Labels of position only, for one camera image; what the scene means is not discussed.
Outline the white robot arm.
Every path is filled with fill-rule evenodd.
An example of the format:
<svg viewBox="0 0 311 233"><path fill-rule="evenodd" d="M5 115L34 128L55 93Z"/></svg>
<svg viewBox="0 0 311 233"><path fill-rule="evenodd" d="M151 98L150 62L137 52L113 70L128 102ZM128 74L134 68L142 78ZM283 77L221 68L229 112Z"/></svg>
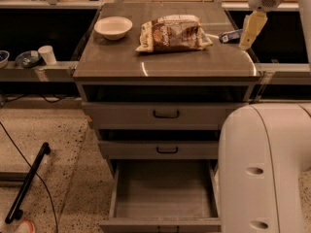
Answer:
<svg viewBox="0 0 311 233"><path fill-rule="evenodd" d="M305 233L299 175L311 168L311 103L244 106L219 142L222 233Z"/></svg>

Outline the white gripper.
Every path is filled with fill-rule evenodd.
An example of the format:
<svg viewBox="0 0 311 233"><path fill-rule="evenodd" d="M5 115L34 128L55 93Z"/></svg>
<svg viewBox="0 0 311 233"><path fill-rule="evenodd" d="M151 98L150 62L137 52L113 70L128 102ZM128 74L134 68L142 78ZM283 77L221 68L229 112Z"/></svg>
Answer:
<svg viewBox="0 0 311 233"><path fill-rule="evenodd" d="M243 22L243 32L239 42L241 50L248 50L267 22L266 12L276 9L284 0L248 0L253 11L246 15Z"/></svg>

